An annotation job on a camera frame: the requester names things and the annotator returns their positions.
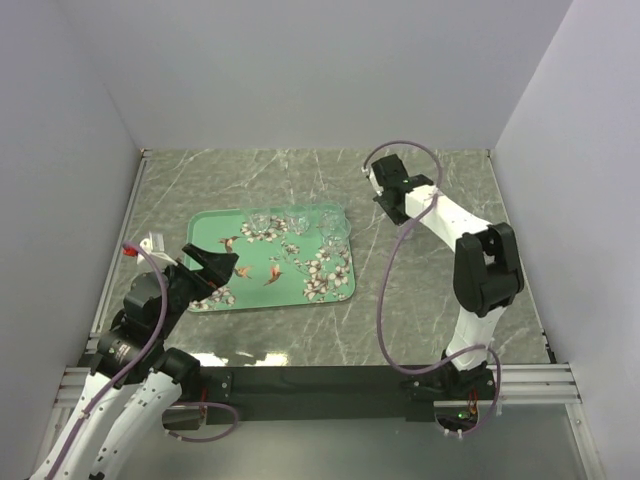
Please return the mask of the small clear glass mid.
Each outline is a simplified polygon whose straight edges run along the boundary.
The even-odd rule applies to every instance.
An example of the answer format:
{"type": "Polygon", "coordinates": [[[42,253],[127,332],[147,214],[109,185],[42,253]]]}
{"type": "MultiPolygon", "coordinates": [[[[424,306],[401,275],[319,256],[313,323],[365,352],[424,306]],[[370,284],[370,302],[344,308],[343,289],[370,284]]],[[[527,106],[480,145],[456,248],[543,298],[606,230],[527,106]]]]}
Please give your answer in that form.
{"type": "Polygon", "coordinates": [[[345,216],[325,216],[319,224],[319,231],[326,250],[339,253],[347,246],[351,224],[345,216]]]}

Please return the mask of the clear glass wide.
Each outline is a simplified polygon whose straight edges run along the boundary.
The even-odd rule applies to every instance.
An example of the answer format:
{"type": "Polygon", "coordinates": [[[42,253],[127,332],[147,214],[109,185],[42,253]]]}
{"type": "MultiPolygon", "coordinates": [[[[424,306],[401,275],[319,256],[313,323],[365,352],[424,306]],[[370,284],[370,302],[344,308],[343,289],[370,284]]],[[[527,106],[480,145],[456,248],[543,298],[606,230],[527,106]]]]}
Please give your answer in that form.
{"type": "Polygon", "coordinates": [[[296,235],[306,234],[316,225],[316,215],[311,204],[291,204],[284,208],[288,231],[296,235]]]}

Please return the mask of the clear stemmed glass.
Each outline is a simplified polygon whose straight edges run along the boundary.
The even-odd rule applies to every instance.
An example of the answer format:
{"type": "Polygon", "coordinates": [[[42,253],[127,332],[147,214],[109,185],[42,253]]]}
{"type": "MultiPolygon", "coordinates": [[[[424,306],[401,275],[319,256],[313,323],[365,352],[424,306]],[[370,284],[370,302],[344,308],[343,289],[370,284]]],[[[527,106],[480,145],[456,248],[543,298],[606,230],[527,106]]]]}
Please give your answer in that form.
{"type": "Polygon", "coordinates": [[[398,228],[398,235],[403,236],[405,240],[409,240],[414,236],[414,231],[410,225],[410,222],[406,222],[398,228]]]}

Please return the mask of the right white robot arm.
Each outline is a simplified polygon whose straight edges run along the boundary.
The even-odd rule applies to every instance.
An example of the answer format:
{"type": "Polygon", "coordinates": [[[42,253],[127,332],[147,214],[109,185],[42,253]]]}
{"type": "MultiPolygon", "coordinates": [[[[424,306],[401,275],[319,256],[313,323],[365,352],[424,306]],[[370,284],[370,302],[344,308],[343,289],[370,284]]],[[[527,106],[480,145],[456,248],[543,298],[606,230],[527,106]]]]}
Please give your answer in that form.
{"type": "Polygon", "coordinates": [[[440,386],[452,399],[462,399],[475,387],[473,371],[496,355],[491,344],[498,320],[524,288],[517,239],[505,223],[492,224],[442,193],[437,181],[408,174],[395,154],[363,168],[378,203],[403,228],[389,260],[393,261],[406,235],[422,225],[454,254],[453,291],[460,306],[454,334],[437,363],[409,368],[397,364],[384,343],[382,309],[391,268],[383,274],[376,311],[376,333],[383,357],[396,371],[411,376],[441,373],[440,386]]]}

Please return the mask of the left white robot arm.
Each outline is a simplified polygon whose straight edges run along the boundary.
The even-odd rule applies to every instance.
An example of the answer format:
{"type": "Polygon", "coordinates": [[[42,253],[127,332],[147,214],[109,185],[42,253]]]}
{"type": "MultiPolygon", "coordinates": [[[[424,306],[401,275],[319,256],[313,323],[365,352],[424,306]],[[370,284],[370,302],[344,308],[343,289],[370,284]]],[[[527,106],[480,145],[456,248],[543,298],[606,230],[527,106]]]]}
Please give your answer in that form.
{"type": "Polygon", "coordinates": [[[229,380],[211,381],[192,355],[164,342],[191,303],[207,299],[232,278],[238,255],[214,253],[191,243],[182,251],[198,264],[191,270],[149,239],[125,242],[124,255],[150,270],[131,283],[110,329],[90,362],[79,399],[34,479],[113,479],[134,444],[173,406],[199,414],[220,409],[231,415],[229,380]]]}

